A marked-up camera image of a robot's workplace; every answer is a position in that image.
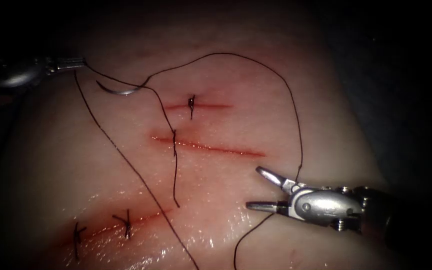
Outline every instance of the black suture thread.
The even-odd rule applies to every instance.
[[[245,233],[240,239],[239,241],[236,243],[236,247],[234,248],[234,257],[232,260],[232,265],[234,266],[234,269],[236,269],[236,252],[238,251],[238,246],[240,245],[241,241],[248,236],[250,233],[252,233],[254,230],[256,230],[256,228],[258,228],[259,226],[261,226],[267,219],[269,219],[270,217],[272,217],[274,215],[274,213],[268,215],[267,217],[265,217],[258,225],[256,225],[254,228],[250,229],[247,233]]]
[[[121,221],[122,223],[124,223],[124,226],[126,227],[126,231],[124,232],[124,237],[126,237],[127,239],[131,239],[131,234],[130,234],[130,230],[131,230],[131,222],[130,222],[130,210],[126,209],[126,220],[122,217],[119,217],[117,215],[112,215],[112,217],[114,219],[117,219],[119,221]]]
[[[107,91],[107,92],[110,92],[110,93],[112,93],[112,92],[117,92],[117,91],[113,91],[113,90],[111,90],[111,89],[108,89],[106,86],[102,85],[99,81],[96,81],[96,83],[97,83],[97,85],[98,85],[101,89],[103,89],[104,91]],[[165,107],[164,107],[164,105],[163,105],[163,102],[161,101],[160,95],[156,92],[156,90],[154,90],[154,89],[152,89],[152,88],[150,88],[150,87],[147,87],[147,86],[142,86],[142,87],[144,87],[144,88],[146,88],[146,89],[149,89],[149,90],[151,90],[154,94],[156,94],[157,100],[159,101],[159,104],[161,105],[161,109],[162,109],[162,113],[164,114],[164,118],[166,119],[166,122],[167,122],[169,128],[171,129],[171,133],[172,133],[172,148],[173,148],[173,156],[174,156],[175,159],[176,159],[176,166],[175,166],[175,169],[174,169],[174,170],[175,170],[175,172],[177,172],[177,171],[178,171],[178,153],[176,152],[176,129],[173,129],[173,127],[171,126],[170,120],[168,119],[168,116],[166,115],[166,111],[165,111]],[[175,187],[176,187],[176,175],[174,175],[174,185],[173,185],[173,189],[172,189],[172,198],[173,198],[173,201],[174,201],[174,203],[176,204],[176,206],[177,206],[178,208],[180,208],[180,204],[179,204],[178,201],[176,200]]]
[[[172,148],[175,156],[175,166],[174,166],[174,180],[172,182],[172,199],[178,208],[180,208],[180,204],[178,200],[176,200],[176,176],[178,175],[178,152],[176,152],[176,129],[172,133]]]
[[[191,110],[191,120],[193,120],[193,110],[195,109],[195,97],[196,95],[192,95],[192,97],[187,100],[187,106]]]
[[[80,234],[86,229],[87,227],[78,230],[78,222],[76,222],[76,225],[74,225],[74,231],[72,233],[72,242],[74,244],[74,258],[76,259],[76,261],[80,260],[80,257],[78,256],[78,244],[81,244]]]
[[[157,207],[159,208],[159,210],[161,211],[162,216],[164,217],[164,219],[166,220],[167,224],[169,225],[169,228],[171,229],[171,231],[173,232],[174,236],[177,238],[177,240],[179,241],[179,243],[181,244],[182,248],[184,249],[184,251],[186,252],[186,254],[189,256],[189,258],[191,259],[194,267],[199,270],[200,268],[198,267],[198,264],[196,264],[195,259],[193,258],[193,256],[191,255],[191,253],[188,251],[188,249],[186,248],[186,246],[183,244],[183,241],[181,240],[180,236],[176,233],[175,228],[171,225],[170,219],[168,218],[168,216],[166,215],[165,211],[163,210],[163,207],[161,206],[160,202],[156,199],[156,196],[153,194],[153,192],[151,191],[150,187],[148,186],[148,184],[146,183],[145,179],[143,178],[143,176],[139,173],[139,171],[136,170],[136,168],[133,166],[133,164],[131,164],[131,162],[128,160],[128,158],[126,158],[126,156],[123,154],[123,152],[121,152],[121,150],[116,146],[115,142],[110,138],[110,136],[106,133],[106,131],[101,127],[100,123],[98,122],[98,120],[96,120],[95,115],[93,114],[93,112],[90,109],[90,106],[88,105],[88,102],[86,101],[86,97],[83,94],[83,90],[81,89],[80,83],[78,81],[78,76],[76,73],[76,70],[74,71],[74,80],[76,81],[76,85],[77,88],[79,90],[79,93],[81,94],[82,100],[84,101],[84,104],[86,105],[86,108],[89,112],[89,114],[91,115],[94,123],[97,125],[97,127],[101,130],[101,132],[106,136],[106,138],[111,142],[111,144],[114,146],[114,148],[117,150],[117,152],[121,155],[121,157],[124,159],[124,161],[126,161],[126,163],[128,164],[128,166],[132,169],[132,171],[139,177],[139,179],[141,179],[141,182],[143,183],[144,187],[146,188],[146,190],[148,191],[149,195],[152,197],[152,199],[154,200],[154,202],[156,203]]]
[[[172,150],[173,150],[173,157],[177,156],[176,153],[176,129],[172,131]]]
[[[300,151],[300,162],[299,162],[299,166],[298,166],[298,168],[297,168],[297,173],[296,173],[296,178],[295,178],[295,181],[298,181],[298,177],[299,177],[299,175],[300,175],[301,168],[303,167],[303,136],[302,136],[302,133],[301,133],[300,118],[299,118],[299,115],[298,115],[298,110],[296,109],[296,103],[295,103],[295,100],[294,100],[294,97],[293,97],[293,92],[291,91],[291,88],[290,88],[288,82],[285,80],[285,78],[284,78],[283,76],[281,76],[279,73],[277,73],[277,72],[276,72],[274,69],[272,69],[271,67],[269,67],[269,66],[267,66],[267,65],[265,65],[265,64],[263,64],[263,63],[261,63],[261,62],[259,62],[259,61],[257,61],[257,60],[251,59],[251,58],[249,58],[249,57],[246,57],[246,56],[243,56],[243,55],[240,55],[240,54],[237,54],[237,53],[232,53],[232,52],[213,52],[213,53],[209,53],[209,54],[203,55],[203,56],[201,56],[201,57],[199,57],[199,58],[196,58],[195,60],[192,60],[192,61],[190,61],[190,62],[188,62],[188,63],[182,64],[182,65],[179,65],[179,66],[175,66],[175,67],[171,67],[171,68],[167,68],[167,69],[163,69],[163,70],[161,70],[161,71],[158,71],[158,72],[156,72],[156,73],[153,73],[153,74],[149,75],[149,76],[146,78],[146,80],[143,82],[143,84],[141,84],[141,85],[137,85],[137,84],[132,84],[132,83],[124,82],[124,81],[121,81],[121,80],[115,79],[115,78],[113,78],[113,77],[110,77],[110,76],[108,76],[108,75],[102,74],[102,73],[100,73],[100,72],[94,70],[94,69],[93,69],[92,67],[90,67],[89,65],[87,65],[87,64],[86,64],[86,65],[87,65],[87,67],[88,67],[90,70],[94,71],[95,73],[97,73],[97,74],[99,74],[99,75],[101,75],[101,76],[104,76],[104,77],[106,77],[106,78],[108,78],[108,79],[112,79],[112,80],[114,80],[114,81],[116,81],[116,82],[119,82],[119,83],[122,83],[122,84],[125,84],[125,85],[129,85],[129,86],[134,86],[134,87],[136,87],[135,89],[133,89],[133,91],[132,91],[131,93],[133,93],[133,92],[135,92],[136,90],[141,89],[141,88],[151,89],[151,90],[152,90],[152,91],[153,91],[153,92],[158,96],[159,102],[161,103],[161,107],[162,107],[163,112],[164,112],[164,116],[166,117],[166,112],[165,112],[165,110],[164,110],[163,103],[161,102],[161,99],[159,98],[158,93],[156,93],[156,91],[155,91],[154,89],[147,87],[146,84],[147,84],[147,83],[150,81],[150,79],[151,79],[152,77],[154,77],[155,75],[161,74],[161,73],[166,72],[166,71],[170,71],[170,70],[174,70],[174,69],[182,68],[182,67],[184,67],[184,66],[187,66],[187,65],[189,65],[189,64],[192,64],[192,63],[194,63],[194,62],[196,62],[196,61],[198,61],[198,60],[201,60],[201,59],[203,59],[203,58],[206,58],[206,57],[209,57],[209,56],[215,56],[215,55],[236,56],[236,57],[240,57],[240,58],[243,58],[243,59],[246,59],[246,60],[252,61],[252,62],[254,62],[254,63],[257,63],[257,64],[259,64],[259,65],[261,65],[261,66],[267,68],[267,69],[270,70],[271,72],[273,72],[273,73],[274,73],[276,76],[278,76],[278,77],[279,77],[279,78],[284,82],[284,84],[286,85],[286,89],[288,90],[289,95],[291,96],[291,101],[292,101],[292,105],[293,105],[293,108],[294,108],[294,114],[295,114],[295,116],[296,116],[297,129],[298,129],[298,136],[299,136],[299,147],[300,147],[300,149],[301,149],[301,151]],[[117,91],[113,91],[113,90],[107,89],[106,87],[101,87],[101,88],[103,88],[103,90],[106,90],[106,91],[109,92],[109,93],[117,94]],[[256,228],[259,227],[263,222],[265,222],[265,221],[266,221],[268,218],[270,218],[271,216],[272,216],[272,214],[269,215],[267,218],[263,219],[263,221],[261,221],[261,222],[256,226]],[[236,249],[234,250],[234,258],[236,259]]]

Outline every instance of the incision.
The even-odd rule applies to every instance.
[[[266,154],[264,152],[261,151],[255,151],[255,150],[248,150],[248,149],[235,149],[235,148],[225,148],[225,147],[221,147],[221,146],[212,146],[212,145],[207,145],[205,143],[201,143],[199,141],[185,141],[185,140],[179,140],[177,137],[177,132],[176,130],[172,127],[168,116],[166,114],[166,110],[177,110],[177,109],[182,109],[182,108],[189,108],[190,110],[190,119],[193,119],[193,112],[194,109],[196,108],[207,108],[207,109],[215,109],[215,110],[228,110],[231,109],[233,107],[232,104],[204,104],[204,103],[198,103],[195,102],[195,98],[196,95],[193,94],[192,97],[190,97],[187,100],[187,105],[167,105],[164,106],[163,102],[158,94],[158,92],[149,87],[148,84],[151,81],[151,79],[153,77],[155,77],[158,74],[170,71],[170,70],[174,70],[174,69],[178,69],[178,68],[182,68],[184,66],[190,65],[196,61],[199,61],[201,59],[204,58],[208,58],[208,57],[213,57],[213,56],[224,56],[224,57],[228,57],[228,58],[240,58],[240,59],[245,59],[247,61],[250,61],[251,63],[255,64],[255,65],[259,65],[259,66],[263,66],[264,68],[266,68],[268,71],[272,72],[273,74],[277,75],[285,84],[286,86],[286,93],[287,93],[287,98],[292,100],[292,104],[293,104],[293,108],[294,108],[294,120],[297,123],[297,130],[298,130],[298,136],[299,136],[299,142],[300,142],[300,164],[298,166],[298,172],[297,175],[299,175],[301,166],[303,164],[303,145],[302,145],[302,138],[301,138],[301,129],[300,129],[300,125],[299,125],[299,118],[298,118],[298,112],[296,110],[296,105],[294,103],[293,100],[293,93],[291,91],[291,89],[289,88],[288,84],[286,83],[285,79],[279,75],[276,71],[274,71],[273,69],[271,69],[270,67],[268,67],[267,65],[256,61],[254,59],[242,56],[242,55],[238,55],[238,54],[234,54],[234,53],[226,53],[226,52],[217,52],[217,53],[210,53],[207,55],[204,55],[202,57],[199,57],[191,62],[185,63],[185,64],[181,64],[178,66],[175,66],[173,68],[168,68],[159,72],[156,72],[150,76],[147,77],[147,79],[144,81],[144,83],[142,83],[141,85],[137,85],[137,84],[131,84],[131,83],[127,83],[124,81],[121,81],[119,79],[115,79],[113,77],[110,77],[106,74],[103,74],[99,71],[96,71],[94,68],[89,67],[89,69],[91,69],[92,71],[96,72],[97,74],[104,76],[110,80],[114,80],[117,81],[119,83],[123,83],[129,86],[133,86],[134,88],[131,90],[126,90],[126,91],[117,91],[117,90],[112,90],[107,88],[106,86],[104,86],[103,84],[101,84],[100,82],[97,82],[97,84],[99,85],[99,87],[101,89],[103,89],[104,91],[107,91],[111,94],[123,94],[123,95],[129,95],[129,94],[135,94],[137,95],[137,93],[141,90],[149,90],[151,91],[154,96],[157,98],[160,108],[164,114],[164,118],[166,120],[167,123],[167,127],[170,129],[172,136],[171,137],[165,137],[165,136],[151,136],[151,138],[161,144],[171,144],[172,145],[172,150],[173,150],[173,157],[174,157],[174,161],[175,161],[175,168],[174,168],[174,178],[173,178],[173,200],[174,203],[176,204],[176,206],[179,208],[180,204],[178,203],[178,201],[176,200],[176,187],[177,187],[177,183],[176,183],[176,175],[178,172],[178,151],[177,149],[179,147],[183,147],[186,149],[192,149],[195,151],[211,151],[211,152],[219,152],[219,153],[225,153],[225,154],[229,154],[229,155],[241,155],[241,156],[254,156],[254,157],[265,157]],[[93,115],[92,110],[90,109],[90,106],[88,104],[88,102],[86,101],[86,98],[83,94],[83,91],[81,89],[81,86],[78,82],[78,76],[76,71],[74,72],[74,78],[76,81],[76,84],[78,86],[79,92],[85,102],[86,108],[88,109],[88,111],[90,112],[95,124],[99,127],[99,129],[101,130],[102,133],[104,133],[104,135],[106,136],[106,138],[112,143],[112,145],[114,146],[114,148],[118,151],[118,153],[124,158],[124,160],[126,161],[126,163],[129,165],[129,167],[131,167],[132,171],[139,177],[139,179],[141,180],[141,182],[144,184],[145,188],[147,189],[148,193],[150,194],[151,198],[153,199],[153,201],[157,204],[157,207],[159,208],[160,212],[161,212],[161,216],[166,220],[166,223],[169,225],[169,228],[172,230],[173,234],[176,236],[176,238],[178,239],[180,245],[183,247],[184,251],[187,253],[187,255],[189,256],[190,260],[192,261],[193,265],[195,266],[196,269],[199,269],[197,262],[193,259],[190,251],[186,248],[186,246],[183,244],[183,242],[181,241],[180,237],[178,236],[178,233],[176,232],[176,230],[173,228],[172,223],[170,221],[170,219],[167,217],[166,212],[163,210],[161,204],[159,203],[159,201],[157,200],[156,196],[153,194],[153,192],[151,191],[151,189],[149,188],[149,186],[147,185],[147,182],[145,181],[145,179],[141,176],[141,174],[138,172],[138,170],[131,164],[131,162],[129,162],[129,160],[126,158],[126,156],[124,155],[124,153],[121,151],[121,149],[113,142],[113,140],[110,138],[110,136],[106,133],[106,131],[104,130],[104,128],[99,124],[98,120],[96,119],[96,117]],[[262,224],[263,222],[265,222],[270,216],[268,216],[267,218],[265,218],[260,224]],[[131,222],[130,222],[130,213],[129,213],[129,209],[126,210],[126,217],[122,218],[119,217],[118,215],[112,215],[113,219],[118,220],[119,222],[121,222],[124,227],[124,237],[127,238],[128,240],[130,240],[131,238]],[[237,251],[237,246],[238,244],[241,242],[241,240],[250,232],[252,232],[253,230],[255,230],[260,224],[256,225],[253,227],[253,229],[251,229],[250,231],[248,231],[243,237],[241,237],[239,239],[239,242],[237,243],[237,245],[234,248],[234,268],[236,269],[236,251]],[[78,223],[76,223],[74,231],[73,231],[73,242],[74,242],[74,256],[76,258],[76,260],[79,259],[78,257],[78,251],[77,251],[77,247],[78,245],[81,243],[81,237],[80,237],[80,233],[83,232],[84,230],[86,230],[86,227],[82,228],[82,229],[78,229]]]

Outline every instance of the dark background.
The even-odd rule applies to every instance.
[[[104,11],[107,5],[114,3],[2,4],[0,54],[54,50],[46,42],[48,36],[71,25],[75,17]],[[383,176],[397,194],[430,205],[432,4],[346,0],[308,1],[305,5],[324,33],[344,91]],[[141,3],[140,12],[145,7]],[[19,104],[0,108],[0,153]],[[424,229],[424,222],[429,219],[432,223],[432,212],[420,214],[414,217],[414,224]]]

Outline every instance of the blood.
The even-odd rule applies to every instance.
[[[200,103],[195,103],[194,104],[194,108],[204,108],[204,109],[229,109],[232,108],[233,105],[226,105],[226,104],[200,104]],[[171,111],[171,110],[178,110],[178,109],[187,109],[188,108],[188,104],[183,104],[183,105],[170,105],[170,106],[164,106],[165,110]]]

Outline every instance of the red incision line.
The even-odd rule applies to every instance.
[[[162,143],[169,143],[173,144],[173,139],[171,138],[160,138],[152,136],[152,138],[158,142]],[[228,154],[236,154],[236,155],[242,155],[242,156],[253,156],[253,157],[266,157],[266,154],[262,152],[251,152],[246,150],[238,150],[238,149],[227,149],[227,148],[218,148],[218,147],[211,147],[208,145],[202,145],[198,143],[193,143],[189,141],[184,140],[176,140],[176,144],[179,146],[185,146],[188,148],[194,148],[194,149],[202,149],[202,150],[209,150],[209,151],[218,151],[218,152],[224,152]]]
[[[171,211],[172,211],[172,209],[168,209],[168,210],[165,210],[164,212],[167,214],[167,213],[169,213]],[[147,221],[149,221],[151,219],[154,219],[154,218],[157,218],[157,217],[160,217],[160,216],[162,216],[162,213],[159,211],[159,212],[157,212],[155,214],[152,214],[152,215],[131,218],[130,221],[129,221],[129,223],[131,224],[131,227],[133,227],[134,225],[137,225],[137,224],[139,224],[141,222],[147,222]],[[119,227],[123,227],[124,226],[124,224],[121,224],[121,222],[119,222],[119,221],[117,221],[115,219],[109,219],[109,220],[110,220],[110,222],[111,222],[112,225],[108,225],[108,226],[105,226],[103,228],[93,230],[93,232],[90,233],[90,234],[89,233],[83,233],[81,235],[81,241],[84,243],[85,240],[88,240],[88,239],[91,239],[93,237],[96,237],[96,236],[98,236],[98,235],[100,235],[100,234],[102,234],[104,232],[110,232],[112,230],[115,230],[115,229],[117,229]],[[88,224],[87,228],[88,228],[88,231],[89,231],[89,229],[91,229],[91,224]],[[62,247],[62,246],[65,246],[65,245],[69,245],[69,244],[71,244],[73,242],[69,238],[66,238],[66,237],[62,237],[62,238],[64,240],[60,241],[60,242],[56,241],[54,246],[56,246],[56,247],[58,247],[58,246]]]
[[[204,108],[204,109],[227,109],[232,107],[233,107],[232,105],[224,105],[224,104],[200,104],[200,103],[194,104],[194,108]],[[188,104],[164,106],[165,110],[177,110],[181,108],[187,109]]]

